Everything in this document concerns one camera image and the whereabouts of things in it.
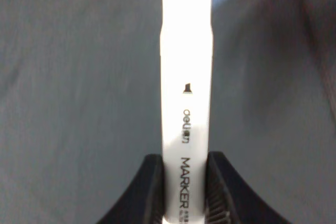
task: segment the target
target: gray background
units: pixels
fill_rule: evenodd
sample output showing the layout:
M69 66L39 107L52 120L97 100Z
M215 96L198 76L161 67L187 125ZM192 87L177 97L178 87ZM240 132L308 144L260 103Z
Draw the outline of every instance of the gray background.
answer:
M306 1L334 38L335 0ZM161 152L160 26L161 0L0 0L1 224L94 223ZM298 1L214 0L213 30L210 150L290 221L334 223L335 127Z

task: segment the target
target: white marker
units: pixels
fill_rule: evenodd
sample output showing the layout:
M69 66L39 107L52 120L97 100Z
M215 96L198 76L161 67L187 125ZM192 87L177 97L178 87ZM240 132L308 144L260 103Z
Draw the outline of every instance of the white marker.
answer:
M204 223L213 35L211 0L162 0L165 221Z

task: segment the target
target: blurred background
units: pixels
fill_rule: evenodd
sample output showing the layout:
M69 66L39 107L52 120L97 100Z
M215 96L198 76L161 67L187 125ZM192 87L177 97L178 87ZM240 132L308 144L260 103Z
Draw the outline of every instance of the blurred background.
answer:
M333 62L335 7L213 0L209 149L293 223L336 218L334 71L316 63ZM1 224L95 223L161 152L161 15L161 0L0 0Z

